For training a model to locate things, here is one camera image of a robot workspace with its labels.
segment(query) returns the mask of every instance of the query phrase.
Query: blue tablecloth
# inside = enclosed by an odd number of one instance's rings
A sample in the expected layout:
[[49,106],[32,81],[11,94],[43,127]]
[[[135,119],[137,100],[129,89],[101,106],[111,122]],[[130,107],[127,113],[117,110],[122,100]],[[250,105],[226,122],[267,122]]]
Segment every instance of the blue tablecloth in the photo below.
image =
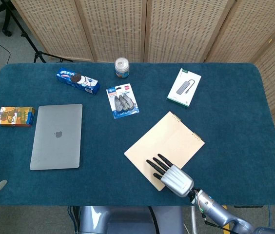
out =
[[[60,67],[97,79],[94,96],[57,81]],[[166,100],[184,68],[202,75],[189,109]],[[114,119],[106,88],[130,83],[140,113]],[[221,204],[275,204],[275,128],[257,68],[247,63],[130,64],[117,78],[112,63],[11,64],[0,71],[0,107],[83,104],[80,167],[30,171],[32,127],[0,126],[0,205],[187,205],[158,192],[124,152],[168,111],[205,145],[184,166]]]

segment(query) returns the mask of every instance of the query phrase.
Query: colorful snack box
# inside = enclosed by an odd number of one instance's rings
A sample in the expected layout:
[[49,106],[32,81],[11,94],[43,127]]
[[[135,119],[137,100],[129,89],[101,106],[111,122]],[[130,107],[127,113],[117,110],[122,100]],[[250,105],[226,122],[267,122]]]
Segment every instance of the colorful snack box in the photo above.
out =
[[35,112],[32,107],[1,107],[0,125],[31,126]]
[[76,87],[77,89],[84,90],[90,94],[96,94],[100,87],[96,79],[86,77],[73,71],[69,71],[65,68],[61,68],[57,72],[56,77],[59,81],[65,82],[66,84]]

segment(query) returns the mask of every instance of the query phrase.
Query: silver laptop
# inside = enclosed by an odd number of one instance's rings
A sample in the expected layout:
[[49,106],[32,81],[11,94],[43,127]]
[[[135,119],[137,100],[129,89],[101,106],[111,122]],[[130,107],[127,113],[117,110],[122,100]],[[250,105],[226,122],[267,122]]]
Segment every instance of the silver laptop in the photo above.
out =
[[79,167],[82,104],[40,106],[30,170]]

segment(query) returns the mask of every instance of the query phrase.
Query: oreo cookie package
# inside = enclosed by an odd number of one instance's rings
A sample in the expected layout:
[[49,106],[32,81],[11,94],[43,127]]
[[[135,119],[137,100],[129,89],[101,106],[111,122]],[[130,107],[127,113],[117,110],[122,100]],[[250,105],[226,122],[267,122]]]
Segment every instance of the oreo cookie package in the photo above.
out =
[[76,87],[77,89],[84,90],[90,94],[96,94],[100,87],[96,79],[86,77],[65,68],[61,68],[57,72],[56,77],[59,81],[65,82],[66,84]]

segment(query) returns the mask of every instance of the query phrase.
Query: white cap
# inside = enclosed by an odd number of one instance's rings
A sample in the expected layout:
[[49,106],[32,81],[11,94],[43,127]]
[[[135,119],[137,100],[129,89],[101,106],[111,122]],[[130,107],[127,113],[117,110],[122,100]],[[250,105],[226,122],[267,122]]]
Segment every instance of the white cap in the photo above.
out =
[[115,62],[116,71],[123,73],[129,70],[129,61],[124,57],[119,57]]

